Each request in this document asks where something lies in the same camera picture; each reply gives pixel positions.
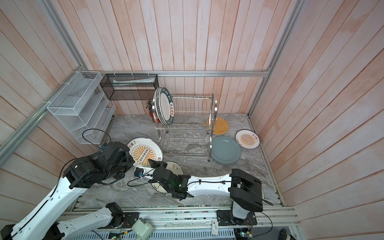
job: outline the black mesh basket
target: black mesh basket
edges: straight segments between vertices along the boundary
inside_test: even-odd
[[[156,74],[107,73],[100,85],[109,100],[148,100],[159,82]]]

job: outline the gray-blue plate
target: gray-blue plate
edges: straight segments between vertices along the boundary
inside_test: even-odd
[[[241,148],[232,138],[218,136],[212,140],[212,158],[223,164],[232,164],[240,159]]]

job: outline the orange sunburst design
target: orange sunburst design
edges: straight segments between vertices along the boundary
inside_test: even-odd
[[[155,152],[148,146],[140,145],[133,149],[132,157],[140,165],[149,165],[148,159],[156,159]]]
[[[252,146],[255,144],[256,139],[252,135],[249,134],[243,134],[240,136],[241,142],[246,146]]]

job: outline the pink wood plank wall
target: pink wood plank wall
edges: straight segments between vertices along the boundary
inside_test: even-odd
[[[0,144],[76,68],[38,0],[1,0]],[[0,228],[45,197],[65,162],[93,152],[49,114],[0,169]]]
[[[296,0],[52,0],[90,70],[263,70]],[[172,94],[214,93],[248,113],[258,77],[159,78]],[[145,101],[114,101],[144,114]]]
[[[384,236],[384,1],[308,1],[252,120],[308,239]]]

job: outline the tiered wire organizer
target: tiered wire organizer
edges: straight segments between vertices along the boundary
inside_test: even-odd
[[[48,106],[55,118],[82,144],[101,143],[104,133],[95,129],[105,131],[116,109],[112,102],[103,98],[103,92],[95,93],[100,81],[99,72],[79,71]]]
[[[214,95],[172,96],[172,99],[175,109],[172,125],[158,123],[154,113],[161,149],[166,154],[208,156],[210,161],[217,115]]]

